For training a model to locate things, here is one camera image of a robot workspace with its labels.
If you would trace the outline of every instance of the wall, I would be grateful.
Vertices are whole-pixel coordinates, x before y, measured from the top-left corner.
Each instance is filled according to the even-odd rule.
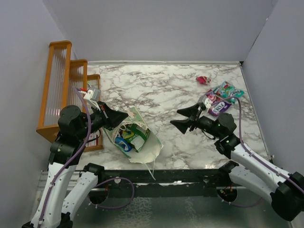
[[[275,163],[304,175],[303,12],[304,1],[280,0],[243,67]]]
[[[44,0],[88,61],[243,61],[276,1]]]
[[[36,133],[48,44],[63,40],[40,0],[0,7],[0,226],[29,221],[50,144]]]

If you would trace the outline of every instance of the red package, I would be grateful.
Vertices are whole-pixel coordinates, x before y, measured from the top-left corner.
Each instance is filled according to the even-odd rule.
[[[200,83],[200,84],[204,84],[204,85],[208,85],[211,82],[211,78],[206,77],[206,76],[199,76],[196,78],[196,80]]]

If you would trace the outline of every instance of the purple package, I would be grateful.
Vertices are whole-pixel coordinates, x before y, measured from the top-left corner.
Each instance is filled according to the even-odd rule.
[[[226,101],[220,101],[217,105],[209,109],[209,114],[218,116],[220,113],[227,111],[231,106],[231,103]]]

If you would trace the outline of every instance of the blue package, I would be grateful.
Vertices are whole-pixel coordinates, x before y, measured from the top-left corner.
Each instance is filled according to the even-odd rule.
[[[122,137],[117,136],[115,138],[115,143],[122,147],[125,152],[129,152],[133,149]]]

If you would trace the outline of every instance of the marble table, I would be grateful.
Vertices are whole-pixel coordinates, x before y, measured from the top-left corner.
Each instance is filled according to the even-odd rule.
[[[170,120],[184,119],[177,109],[197,103],[198,98],[223,81],[245,91],[242,102],[242,135],[252,150],[268,158],[256,116],[249,99],[240,66],[235,65],[92,65],[88,74],[100,74],[102,101],[115,110],[136,106],[149,128],[164,147],[156,158],[155,169],[217,169],[228,159],[218,153],[214,141],[200,130],[181,134]],[[200,85],[197,76],[211,77],[210,86]],[[228,110],[237,124],[238,105]],[[112,170],[145,170],[146,166],[129,160],[104,135],[104,149],[83,153],[78,168],[89,162]]]

